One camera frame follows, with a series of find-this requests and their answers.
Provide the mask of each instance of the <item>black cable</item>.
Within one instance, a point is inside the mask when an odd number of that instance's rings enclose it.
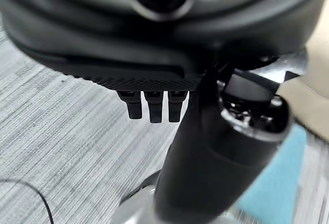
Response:
[[[50,210],[50,207],[46,201],[46,198],[42,195],[42,193],[37,189],[35,188],[34,186],[32,186],[30,183],[27,183],[25,181],[22,181],[22,180],[16,180],[16,179],[0,179],[0,183],[16,183],[16,184],[21,184],[21,185],[24,185],[24,186],[27,186],[29,187],[30,189],[32,189],[34,192],[36,192],[42,199],[46,209],[47,209],[47,212],[48,212],[48,216],[49,216],[49,221],[50,221],[50,224],[54,224],[53,223],[53,218],[52,218],[52,214],[51,214],[51,210]]]

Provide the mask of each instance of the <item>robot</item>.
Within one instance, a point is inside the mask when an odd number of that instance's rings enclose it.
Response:
[[[162,170],[122,199],[113,224],[233,223],[223,213],[285,140],[293,115],[250,70],[302,48],[324,0],[0,0],[25,54],[115,90],[129,117],[187,112]]]

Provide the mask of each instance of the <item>silver base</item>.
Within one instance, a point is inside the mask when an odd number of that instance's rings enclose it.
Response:
[[[125,201],[114,213],[111,224],[169,224],[157,218],[153,207],[155,186],[151,185]],[[242,224],[230,212],[209,224]]]

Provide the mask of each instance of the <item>black vertical pole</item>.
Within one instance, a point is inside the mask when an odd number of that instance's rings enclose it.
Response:
[[[224,120],[211,86],[190,94],[161,170],[155,211],[168,223],[204,224],[231,207],[282,141],[247,137]]]

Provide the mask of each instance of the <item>striped carpet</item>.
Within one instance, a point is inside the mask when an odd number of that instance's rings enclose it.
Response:
[[[109,223],[120,198],[161,167],[177,124],[165,105],[163,124],[147,112],[129,120],[115,92],[33,62],[0,28],[0,178],[40,189],[55,223]],[[295,224],[328,223],[328,167],[328,146],[309,135]],[[34,192],[0,187],[0,223],[49,223]]]

